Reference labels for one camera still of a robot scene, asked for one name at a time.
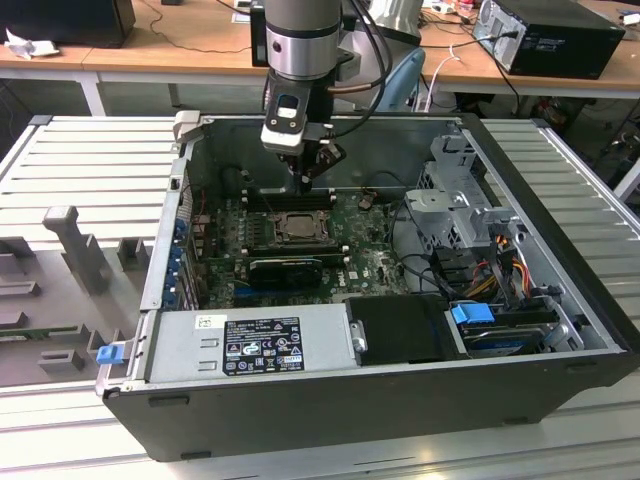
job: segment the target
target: black plastic cover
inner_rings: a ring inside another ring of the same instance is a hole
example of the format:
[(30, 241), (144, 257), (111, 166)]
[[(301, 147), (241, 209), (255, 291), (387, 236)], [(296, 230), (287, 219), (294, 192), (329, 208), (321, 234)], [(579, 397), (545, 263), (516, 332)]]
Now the black plastic cover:
[(458, 358), (445, 303), (435, 295), (354, 297), (346, 304), (349, 322), (364, 325), (368, 348), (360, 354), (363, 366)]

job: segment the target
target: metal frame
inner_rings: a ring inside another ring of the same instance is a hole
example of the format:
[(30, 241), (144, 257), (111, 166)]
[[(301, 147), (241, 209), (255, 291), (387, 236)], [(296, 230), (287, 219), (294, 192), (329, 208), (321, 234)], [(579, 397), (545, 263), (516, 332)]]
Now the metal frame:
[[(256, 75), (224, 75), (203, 73), (164, 73), (164, 72), (113, 72), (94, 70), (48, 70), (48, 69), (21, 69), (0, 68), (0, 78), (23, 80), (58, 80), (77, 82), (82, 87), (91, 115), (104, 116), (107, 110), (102, 101), (100, 85), (109, 82), (131, 83), (165, 83), (169, 85), (233, 85), (233, 86), (262, 86), (266, 72)], [(637, 99), (640, 97), (640, 89), (622, 90), (609, 88), (585, 88), (577, 87), (542, 87), (516, 85), (520, 95), (556, 95), (575, 98), (614, 98)], [(177, 91), (169, 94), (172, 105), (179, 105), (180, 100)], [(438, 82), (437, 91), (441, 92), (468, 92), (468, 93), (493, 93), (511, 95), (513, 92), (507, 85), (486, 84), (474, 82), (472, 78), (466, 82)]]

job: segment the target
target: warning label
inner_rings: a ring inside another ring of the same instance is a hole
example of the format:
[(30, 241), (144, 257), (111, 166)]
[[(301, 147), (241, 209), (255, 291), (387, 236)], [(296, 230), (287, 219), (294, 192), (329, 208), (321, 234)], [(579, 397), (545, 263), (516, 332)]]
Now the warning label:
[(300, 319), (235, 320), (224, 325), (224, 362), (229, 376), (304, 370)]

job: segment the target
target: power cable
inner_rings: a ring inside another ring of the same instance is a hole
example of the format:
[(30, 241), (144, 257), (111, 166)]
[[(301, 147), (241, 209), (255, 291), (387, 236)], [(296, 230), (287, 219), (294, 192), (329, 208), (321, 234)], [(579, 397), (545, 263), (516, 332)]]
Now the power cable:
[[(164, 14), (162, 12), (160, 12), (160, 10), (158, 10), (157, 8), (153, 7), (152, 5), (150, 5), (147, 0), (142, 0), (142, 3), (144, 3), (147, 7), (149, 7), (151, 10), (153, 10), (156, 15), (158, 15), (158, 18), (156, 18), (155, 20), (152, 20), (151, 23), (149, 24), (149, 29), (151, 30), (151, 32), (156, 35), (157, 37), (161, 37), (163, 38), (167, 43), (169, 43), (170, 45), (174, 46), (175, 48), (180, 48), (182, 50), (189, 50), (190, 52), (200, 52), (200, 53), (240, 53), (240, 52), (244, 52), (245, 50), (251, 50), (251, 47), (244, 47), (241, 48), (240, 50), (204, 50), (201, 48), (195, 48), (195, 47), (185, 47), (184, 45), (179, 45), (177, 43), (175, 43), (173, 40), (171, 40), (166, 33), (164, 32), (160, 32), (158, 30), (156, 30), (155, 25), (156, 23), (162, 21), (162, 19), (164, 18)], [(230, 7), (229, 5), (223, 3), (223, 5), (225, 5), (226, 7), (229, 8), (233, 8)]]

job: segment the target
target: blue release tab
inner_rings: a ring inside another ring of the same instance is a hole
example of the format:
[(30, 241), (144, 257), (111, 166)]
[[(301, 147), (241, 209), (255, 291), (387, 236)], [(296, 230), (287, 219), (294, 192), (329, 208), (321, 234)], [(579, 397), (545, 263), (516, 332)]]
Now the blue release tab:
[(124, 345), (105, 345), (98, 349), (98, 365), (119, 365), (124, 363)]
[(488, 323), (496, 319), (486, 303), (461, 303), (451, 309), (457, 325), (461, 323)]

